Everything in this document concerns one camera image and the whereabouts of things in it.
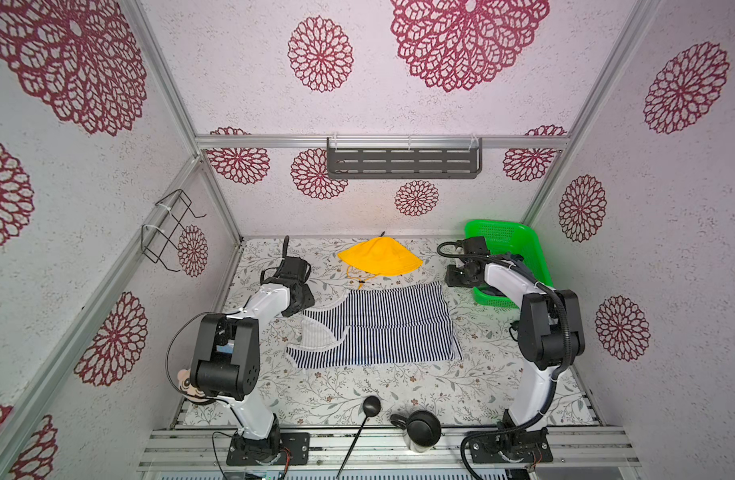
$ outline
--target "mug handle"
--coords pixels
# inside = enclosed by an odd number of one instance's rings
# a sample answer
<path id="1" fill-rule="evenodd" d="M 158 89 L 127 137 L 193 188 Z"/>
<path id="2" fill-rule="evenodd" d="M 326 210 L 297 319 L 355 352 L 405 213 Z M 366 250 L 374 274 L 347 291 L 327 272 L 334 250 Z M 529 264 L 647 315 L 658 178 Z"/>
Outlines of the mug handle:
<path id="1" fill-rule="evenodd" d="M 401 428 L 402 430 L 407 429 L 407 417 L 393 413 L 391 417 L 389 417 L 389 422 L 391 422 L 391 425 Z"/>

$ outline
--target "spoon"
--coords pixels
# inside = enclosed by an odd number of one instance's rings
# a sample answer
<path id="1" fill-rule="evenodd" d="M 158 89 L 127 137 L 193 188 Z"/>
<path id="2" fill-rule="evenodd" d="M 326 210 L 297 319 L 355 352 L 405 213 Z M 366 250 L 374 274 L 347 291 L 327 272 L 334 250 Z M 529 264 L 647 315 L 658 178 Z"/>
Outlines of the spoon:
<path id="1" fill-rule="evenodd" d="M 365 412 L 365 419 L 362 421 L 362 426 L 360 427 L 360 429 L 356 431 L 356 436 L 354 436 L 354 441 L 351 443 L 351 447 L 349 447 L 349 452 L 346 454 L 346 457 L 343 459 L 343 463 L 340 465 L 340 470 L 338 470 L 338 475 L 335 475 L 335 478 L 339 478 L 340 473 L 343 472 L 343 467 L 346 466 L 346 462 L 351 456 L 351 451 L 354 449 L 354 446 L 356 445 L 356 440 L 360 437 L 360 434 L 362 433 L 362 428 L 364 428 L 365 423 L 367 422 L 367 419 L 372 418 L 378 415 L 379 413 L 381 413 L 381 399 L 374 395 L 371 395 L 365 398 L 364 402 L 362 402 L 362 411 Z"/>

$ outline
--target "green basket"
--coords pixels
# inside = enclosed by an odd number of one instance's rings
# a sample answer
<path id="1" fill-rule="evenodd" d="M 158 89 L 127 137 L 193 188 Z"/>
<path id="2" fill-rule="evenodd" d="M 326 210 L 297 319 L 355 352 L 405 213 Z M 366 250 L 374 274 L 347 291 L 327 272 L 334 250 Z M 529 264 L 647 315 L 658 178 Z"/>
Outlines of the green basket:
<path id="1" fill-rule="evenodd" d="M 541 250 L 541 243 L 535 230 L 529 226 L 513 222 L 496 220 L 471 220 L 464 229 L 466 238 L 484 236 L 490 254 L 500 255 L 506 252 L 525 257 L 525 264 L 533 272 L 535 278 L 547 286 L 554 286 L 546 259 Z M 492 296 L 483 293 L 479 287 L 471 289 L 474 301 L 480 305 L 499 306 L 502 308 L 519 308 L 505 296 Z"/>

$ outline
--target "yellow bucket hat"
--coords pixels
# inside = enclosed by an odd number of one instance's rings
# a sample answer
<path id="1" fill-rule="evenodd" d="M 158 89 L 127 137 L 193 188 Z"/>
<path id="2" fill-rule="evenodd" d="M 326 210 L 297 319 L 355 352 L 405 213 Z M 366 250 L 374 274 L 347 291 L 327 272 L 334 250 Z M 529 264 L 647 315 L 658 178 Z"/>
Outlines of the yellow bucket hat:
<path id="1" fill-rule="evenodd" d="M 373 276 L 409 274 L 423 264 L 390 236 L 378 236 L 339 253 L 341 260 Z"/>

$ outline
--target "black and white striped fabric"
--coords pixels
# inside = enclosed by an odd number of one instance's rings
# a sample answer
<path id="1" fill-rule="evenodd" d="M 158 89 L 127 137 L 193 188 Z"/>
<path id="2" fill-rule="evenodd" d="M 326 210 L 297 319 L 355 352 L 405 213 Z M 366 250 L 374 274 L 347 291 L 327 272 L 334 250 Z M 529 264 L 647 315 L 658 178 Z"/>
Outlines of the black and white striped fabric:
<path id="1" fill-rule="evenodd" d="M 295 366 L 437 362 L 461 358 L 439 282 L 389 290 L 352 290 L 337 304 L 303 312 Z"/>

